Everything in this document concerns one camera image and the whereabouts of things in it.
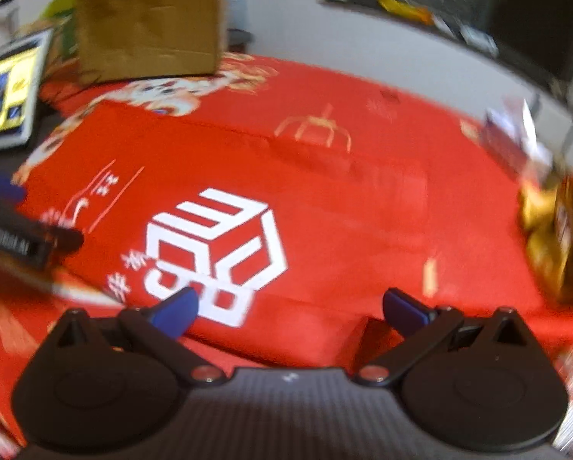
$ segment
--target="red tablecloth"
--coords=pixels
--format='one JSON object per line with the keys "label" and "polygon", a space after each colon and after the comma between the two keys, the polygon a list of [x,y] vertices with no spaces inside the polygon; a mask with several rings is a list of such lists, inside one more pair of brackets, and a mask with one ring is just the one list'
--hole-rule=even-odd
{"label": "red tablecloth", "polygon": [[[185,83],[142,82],[125,90],[124,84],[102,85],[70,98],[75,86],[47,85],[43,96],[73,117],[30,158],[19,179],[24,181],[79,124],[84,106],[104,94],[148,110],[186,115],[190,122],[284,137],[376,160],[416,161],[427,177],[424,253],[435,263],[438,288],[431,298],[423,296],[422,282],[405,288],[428,304],[455,305],[468,315],[514,306],[550,351],[573,344],[573,313],[547,306],[528,269],[516,221],[517,182],[461,131],[462,121],[473,120],[394,87],[262,57],[229,55],[219,78]],[[0,287],[0,293],[11,288]],[[15,306],[12,302],[8,308],[14,314]],[[28,310],[22,325],[32,323],[34,310]],[[48,312],[42,316],[53,321],[61,310]],[[34,338],[40,341],[41,334]],[[3,371],[15,374],[25,358],[28,352],[15,371]],[[13,380],[1,380],[0,413],[11,422],[6,408]]]}

